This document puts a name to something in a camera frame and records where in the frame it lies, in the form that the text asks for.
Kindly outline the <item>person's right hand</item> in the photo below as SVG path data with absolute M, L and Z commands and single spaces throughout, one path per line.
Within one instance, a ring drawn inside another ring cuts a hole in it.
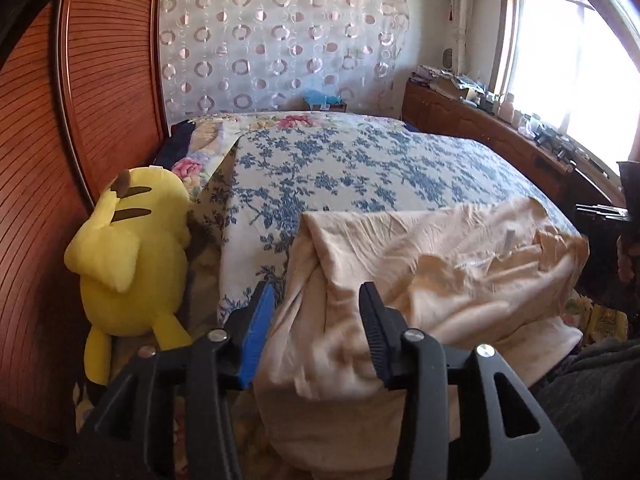
M 622 235 L 616 243 L 617 274 L 622 283 L 630 283 L 636 275 L 636 260 L 639 258 L 640 245 L 629 236 Z

